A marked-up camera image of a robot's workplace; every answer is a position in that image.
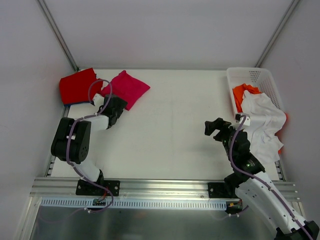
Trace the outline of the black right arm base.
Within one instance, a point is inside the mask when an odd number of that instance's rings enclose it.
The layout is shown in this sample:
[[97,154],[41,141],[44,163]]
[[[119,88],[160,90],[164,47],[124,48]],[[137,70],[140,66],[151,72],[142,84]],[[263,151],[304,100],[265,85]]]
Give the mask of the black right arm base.
[[208,182],[207,191],[210,199],[238,199],[236,185],[227,182]]

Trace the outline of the magenta t shirt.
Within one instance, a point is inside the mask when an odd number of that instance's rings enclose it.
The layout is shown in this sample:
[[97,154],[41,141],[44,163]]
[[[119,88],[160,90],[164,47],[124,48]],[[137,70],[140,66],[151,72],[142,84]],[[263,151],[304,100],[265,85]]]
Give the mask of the magenta t shirt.
[[146,83],[129,75],[125,70],[115,76],[110,83],[112,93],[127,102],[125,107],[127,111],[151,88]]

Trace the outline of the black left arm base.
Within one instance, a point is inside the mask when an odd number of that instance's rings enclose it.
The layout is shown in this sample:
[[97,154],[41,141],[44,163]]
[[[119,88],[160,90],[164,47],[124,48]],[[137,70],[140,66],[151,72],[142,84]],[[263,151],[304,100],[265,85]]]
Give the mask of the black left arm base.
[[[118,197],[120,192],[120,181],[118,180],[104,180],[102,186],[108,189],[113,196]],[[85,180],[79,180],[77,182],[75,194],[77,196],[102,196],[105,190],[92,185]]]

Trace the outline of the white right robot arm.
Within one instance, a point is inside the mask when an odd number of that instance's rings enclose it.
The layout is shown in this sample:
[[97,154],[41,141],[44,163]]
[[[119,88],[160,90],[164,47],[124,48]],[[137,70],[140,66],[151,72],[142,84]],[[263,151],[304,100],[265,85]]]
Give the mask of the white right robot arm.
[[213,139],[222,143],[233,173],[224,178],[224,193],[244,201],[264,222],[275,240],[315,240],[320,228],[313,220],[306,220],[285,199],[266,173],[261,162],[251,153],[251,143],[244,131],[249,120],[237,114],[236,123],[222,118],[204,123],[204,134],[217,134]]

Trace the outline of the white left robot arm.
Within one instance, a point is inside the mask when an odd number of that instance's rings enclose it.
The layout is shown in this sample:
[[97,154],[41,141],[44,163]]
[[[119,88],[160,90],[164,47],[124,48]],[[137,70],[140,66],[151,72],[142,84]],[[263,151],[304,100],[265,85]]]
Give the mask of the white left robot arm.
[[97,94],[92,103],[98,107],[96,113],[77,119],[63,117],[60,120],[50,150],[53,156],[74,169],[93,195],[99,195],[105,188],[104,176],[88,159],[91,134],[115,125],[128,102],[115,94],[105,97]]

